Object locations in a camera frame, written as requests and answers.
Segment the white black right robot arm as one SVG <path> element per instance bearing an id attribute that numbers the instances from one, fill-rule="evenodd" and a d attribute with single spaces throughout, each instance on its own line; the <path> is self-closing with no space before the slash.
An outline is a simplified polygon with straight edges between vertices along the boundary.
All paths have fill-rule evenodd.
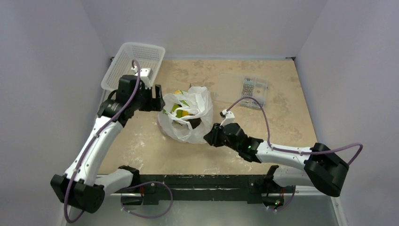
<path id="1" fill-rule="evenodd" d="M 236 151 L 248 162 L 282 165 L 264 179 L 265 188 L 271 192 L 286 186 L 312 186 L 325 195 L 338 197 L 349 170 L 349 165 L 324 144 L 303 148 L 269 145 L 247 136 L 237 123 L 215 123 L 204 139 L 210 146 Z"/>

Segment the white plastic shopping bag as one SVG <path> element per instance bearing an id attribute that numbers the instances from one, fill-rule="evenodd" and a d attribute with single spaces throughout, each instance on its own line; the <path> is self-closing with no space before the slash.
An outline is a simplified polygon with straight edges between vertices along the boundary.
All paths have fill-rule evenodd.
<path id="1" fill-rule="evenodd" d="M 206 87 L 191 87 L 187 91 L 177 90 L 174 93 L 163 96 L 165 106 L 158 114 L 158 125 L 160 130 L 167 136 L 179 142 L 190 144 L 204 144 L 204 136 L 213 127 L 213 104 L 211 93 Z M 182 118 L 176 117 L 176 111 L 170 113 L 174 104 L 182 107 L 190 113 Z M 201 118 L 201 124 L 193 129 L 188 122 L 189 119 Z"/>

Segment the yellow fake fruit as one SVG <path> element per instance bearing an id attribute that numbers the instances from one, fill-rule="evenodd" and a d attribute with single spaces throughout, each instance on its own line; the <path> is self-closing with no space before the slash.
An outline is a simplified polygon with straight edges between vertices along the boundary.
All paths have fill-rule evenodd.
<path id="1" fill-rule="evenodd" d="M 177 118 L 182 118 L 182 117 L 189 116 L 189 115 L 190 115 L 190 113 L 188 113 L 187 111 L 176 110 L 176 117 Z"/>

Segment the green fake fruit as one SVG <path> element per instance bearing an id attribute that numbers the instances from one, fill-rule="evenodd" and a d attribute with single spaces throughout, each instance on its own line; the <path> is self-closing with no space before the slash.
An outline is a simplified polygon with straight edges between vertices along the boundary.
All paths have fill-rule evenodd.
<path id="1" fill-rule="evenodd" d="M 179 108 L 179 107 L 182 107 L 182 106 L 181 106 L 181 105 L 178 105 L 178 104 L 174 104 L 173 107 L 172 107 L 172 109 L 171 109 L 171 111 L 170 111 L 170 113 L 175 112 L 175 111 L 177 110 L 177 108 Z"/>

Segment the dark brown fake fruit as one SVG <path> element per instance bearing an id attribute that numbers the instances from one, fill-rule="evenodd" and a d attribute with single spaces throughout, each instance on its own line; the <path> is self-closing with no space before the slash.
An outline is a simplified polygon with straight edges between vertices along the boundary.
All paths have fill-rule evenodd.
<path id="1" fill-rule="evenodd" d="M 201 118 L 195 118 L 195 119 L 189 119 L 188 122 L 190 123 L 191 127 L 195 129 L 201 124 L 202 120 Z"/>

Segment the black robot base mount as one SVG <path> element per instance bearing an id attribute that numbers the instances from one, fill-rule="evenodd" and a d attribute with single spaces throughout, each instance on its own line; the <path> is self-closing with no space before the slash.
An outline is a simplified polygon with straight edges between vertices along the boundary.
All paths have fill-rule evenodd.
<path id="1" fill-rule="evenodd" d="M 157 205 L 160 201 L 246 202 L 282 206 L 284 195 L 295 191 L 273 180 L 278 167 L 263 175 L 161 175 L 138 174 L 129 188 L 116 192 L 125 205 Z"/>

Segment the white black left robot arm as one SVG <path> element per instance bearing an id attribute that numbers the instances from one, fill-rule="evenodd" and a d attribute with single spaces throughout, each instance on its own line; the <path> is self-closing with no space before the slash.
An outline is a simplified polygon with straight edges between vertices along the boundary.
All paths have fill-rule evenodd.
<path id="1" fill-rule="evenodd" d="M 138 170 L 121 166 L 103 180 L 97 173 L 111 144 L 136 111 L 160 112 L 165 105 L 162 86 L 150 85 L 144 77 L 123 75 L 116 90 L 101 103 L 94 127 L 74 162 L 62 175 L 55 174 L 50 185 L 64 207 L 95 213 L 104 198 L 122 188 L 140 188 Z"/>

